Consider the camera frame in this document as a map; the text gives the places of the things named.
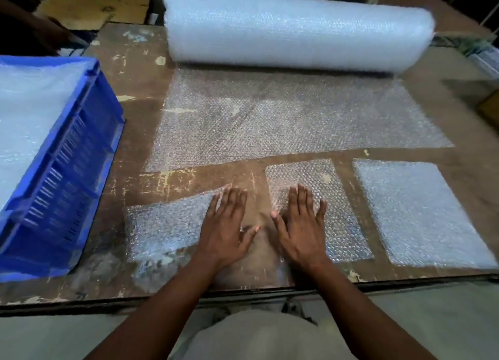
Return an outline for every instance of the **blue plastic crate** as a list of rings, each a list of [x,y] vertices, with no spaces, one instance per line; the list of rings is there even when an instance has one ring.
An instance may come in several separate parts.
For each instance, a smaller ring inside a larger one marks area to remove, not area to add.
[[[0,211],[0,282],[67,274],[80,259],[124,125],[93,58],[0,56],[0,63],[88,68]]]

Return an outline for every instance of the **hand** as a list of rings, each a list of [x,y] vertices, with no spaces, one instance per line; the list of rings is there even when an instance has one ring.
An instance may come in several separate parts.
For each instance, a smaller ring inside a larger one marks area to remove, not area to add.
[[[220,194],[216,193],[209,203],[201,227],[198,249],[194,254],[213,263],[216,272],[243,257],[260,229],[257,226],[246,233],[240,231],[246,209],[246,189],[241,191],[239,188],[226,187],[220,207],[216,210],[219,198]]]
[[[71,32],[59,26],[57,21],[38,17],[35,17],[33,30],[35,37],[51,54],[57,54],[57,50],[69,42],[71,35]]]
[[[284,251],[309,274],[315,264],[328,260],[324,233],[326,209],[327,202],[320,200],[319,211],[315,215],[312,192],[298,184],[298,188],[290,187],[287,227],[279,213],[271,212]]]

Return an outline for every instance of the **bubble wrap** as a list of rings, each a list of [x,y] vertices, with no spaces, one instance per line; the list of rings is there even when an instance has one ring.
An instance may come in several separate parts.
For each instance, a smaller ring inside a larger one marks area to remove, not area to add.
[[[393,264],[497,267],[435,164],[356,160],[354,167]]]
[[[325,0],[163,0],[173,60],[402,72],[433,38],[420,8]]]
[[[170,203],[129,206],[125,211],[127,255],[148,261],[199,241],[209,202],[222,188]]]
[[[62,113],[87,64],[30,67],[0,62],[0,211]]]
[[[297,183],[311,189],[315,211],[321,198],[327,200],[326,252],[330,259],[351,262],[373,257],[329,160],[272,165],[265,168],[265,174],[273,208],[278,211],[287,208],[290,186]]]
[[[354,148],[452,143],[399,80],[175,70],[147,172]]]

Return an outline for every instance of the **floor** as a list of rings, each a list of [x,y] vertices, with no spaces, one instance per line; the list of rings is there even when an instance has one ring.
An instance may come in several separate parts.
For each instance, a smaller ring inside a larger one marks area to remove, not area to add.
[[[439,360],[497,358],[499,284],[427,287],[371,294],[370,298]],[[279,310],[281,303],[274,301],[258,307]],[[303,308],[319,327],[331,335],[339,335],[323,300],[303,297]],[[178,344],[209,325],[214,311],[214,308],[195,310]],[[0,358],[79,360],[125,318],[125,315],[0,318]]]

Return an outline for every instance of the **wooden table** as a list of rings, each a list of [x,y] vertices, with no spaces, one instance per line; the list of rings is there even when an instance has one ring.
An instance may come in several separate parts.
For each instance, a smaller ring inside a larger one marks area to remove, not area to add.
[[[499,254],[499,137],[472,109],[491,90],[488,76],[454,49],[429,48],[402,75],[424,112],[456,145],[441,149],[369,148],[321,154],[284,155],[190,169],[144,172],[174,63],[165,29],[157,26],[107,24],[87,54],[96,56],[127,118],[118,152],[100,200],[84,254],[65,277],[0,285],[0,313],[60,311],[61,308],[138,304],[149,294],[136,285],[136,265],[127,262],[123,206],[171,202],[233,183],[248,188],[245,221],[264,226],[249,254],[218,275],[212,292],[307,288],[305,281],[280,261],[268,217],[271,200],[265,167],[271,164],[331,159],[365,234],[374,259],[338,266],[359,286],[388,285],[433,278],[491,274],[492,270],[415,268],[392,265],[380,241],[351,160],[426,161],[438,165],[477,231]],[[185,250],[189,254],[193,248]]]

